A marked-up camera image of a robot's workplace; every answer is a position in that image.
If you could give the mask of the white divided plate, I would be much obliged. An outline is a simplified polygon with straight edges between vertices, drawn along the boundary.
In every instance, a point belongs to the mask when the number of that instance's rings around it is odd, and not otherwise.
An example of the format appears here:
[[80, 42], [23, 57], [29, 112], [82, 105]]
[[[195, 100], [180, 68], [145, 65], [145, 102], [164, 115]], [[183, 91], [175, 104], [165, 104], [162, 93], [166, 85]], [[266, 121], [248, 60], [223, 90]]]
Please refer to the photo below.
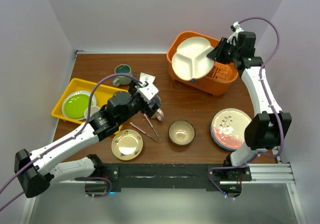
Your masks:
[[172, 57], [171, 66], [175, 75], [185, 81], [205, 77], [214, 67], [215, 62], [207, 57], [213, 50], [210, 42], [204, 37], [184, 40]]

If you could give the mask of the cream and pink branch plate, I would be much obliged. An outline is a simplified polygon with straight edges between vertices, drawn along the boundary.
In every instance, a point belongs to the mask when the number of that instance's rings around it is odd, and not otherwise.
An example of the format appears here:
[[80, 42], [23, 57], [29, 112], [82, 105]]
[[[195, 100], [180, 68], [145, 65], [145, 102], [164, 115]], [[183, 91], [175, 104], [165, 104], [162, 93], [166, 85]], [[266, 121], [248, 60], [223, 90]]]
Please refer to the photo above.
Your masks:
[[245, 141], [244, 132], [251, 120], [249, 115], [239, 109], [223, 109], [211, 122], [211, 137], [221, 148], [235, 151]]

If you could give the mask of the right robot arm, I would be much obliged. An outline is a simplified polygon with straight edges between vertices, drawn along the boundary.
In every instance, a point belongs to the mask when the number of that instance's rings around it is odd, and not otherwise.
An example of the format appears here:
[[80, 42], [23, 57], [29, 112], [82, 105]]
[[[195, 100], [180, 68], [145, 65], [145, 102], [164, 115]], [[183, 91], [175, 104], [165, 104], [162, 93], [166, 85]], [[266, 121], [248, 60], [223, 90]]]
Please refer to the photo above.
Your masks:
[[223, 165], [223, 176], [230, 181], [240, 174], [257, 156], [267, 155], [278, 147], [278, 157], [285, 145], [285, 136], [292, 122], [290, 113], [283, 112], [274, 98], [267, 81], [265, 64], [255, 55], [256, 34], [235, 31], [222, 38], [207, 57], [223, 64], [233, 63], [245, 84], [252, 101], [254, 118], [244, 131], [244, 143], [228, 155]]

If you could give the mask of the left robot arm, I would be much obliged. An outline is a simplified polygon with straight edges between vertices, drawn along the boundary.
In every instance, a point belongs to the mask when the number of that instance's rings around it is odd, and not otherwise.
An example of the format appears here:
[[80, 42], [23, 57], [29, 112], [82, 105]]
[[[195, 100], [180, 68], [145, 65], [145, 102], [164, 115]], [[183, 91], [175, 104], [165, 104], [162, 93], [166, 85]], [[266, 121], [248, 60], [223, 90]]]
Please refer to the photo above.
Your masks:
[[18, 151], [14, 172], [22, 193], [33, 198], [46, 191], [58, 177], [51, 173], [54, 167], [74, 153], [113, 135], [120, 125], [138, 112], [153, 116], [161, 106], [158, 92], [150, 87], [116, 92], [98, 112], [71, 133], [39, 150]]

